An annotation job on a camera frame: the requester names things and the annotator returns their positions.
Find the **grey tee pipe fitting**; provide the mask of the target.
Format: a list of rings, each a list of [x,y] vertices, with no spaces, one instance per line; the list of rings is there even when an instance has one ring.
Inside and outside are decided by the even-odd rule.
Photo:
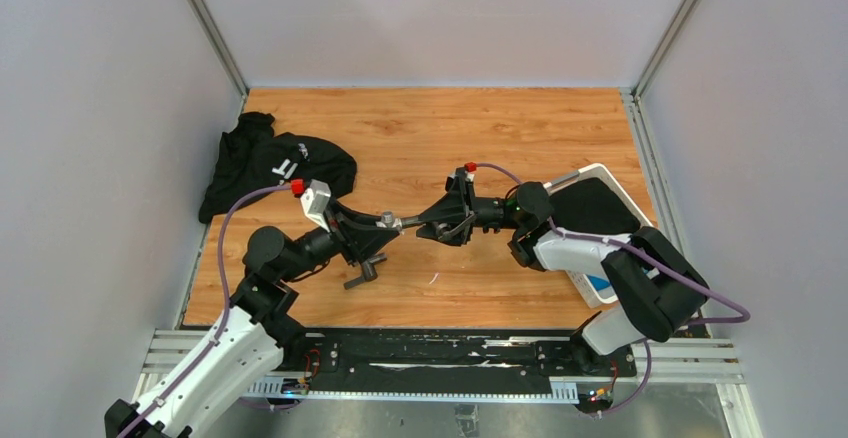
[[[376,222],[381,228],[402,229],[403,221],[391,211],[384,211]]]

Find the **grey faucet with lever handle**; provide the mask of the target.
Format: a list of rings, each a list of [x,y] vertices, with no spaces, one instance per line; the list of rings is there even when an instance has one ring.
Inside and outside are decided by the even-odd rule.
[[[403,230],[415,229],[415,236],[441,243],[447,246],[460,247],[468,243],[472,234],[476,216],[474,213],[461,220],[425,222],[419,216],[401,218],[399,223]]]

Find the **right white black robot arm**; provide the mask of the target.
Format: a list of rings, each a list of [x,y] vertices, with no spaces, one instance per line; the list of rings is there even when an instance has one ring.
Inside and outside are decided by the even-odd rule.
[[[555,222],[555,196],[551,185],[527,181],[502,198],[479,197],[472,172],[460,167],[448,177],[444,196],[410,224],[417,237],[449,246],[466,244],[476,228],[507,229],[520,266],[606,280],[614,307],[587,319],[571,338],[572,362],[584,374],[599,373],[623,346],[667,341],[706,303],[706,282],[658,229],[575,232]]]

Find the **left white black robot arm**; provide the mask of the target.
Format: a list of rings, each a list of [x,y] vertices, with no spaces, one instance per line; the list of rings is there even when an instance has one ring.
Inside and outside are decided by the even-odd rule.
[[[257,380],[279,367],[299,368],[307,356],[304,327],[289,311],[292,283],[335,256],[361,269],[355,287],[376,277],[381,250],[417,218],[354,211],[314,189],[298,195],[316,228],[297,239],[266,226],[255,231],[244,278],[227,293],[222,313],[191,351],[135,401],[116,400],[104,416],[108,437],[200,437]]]

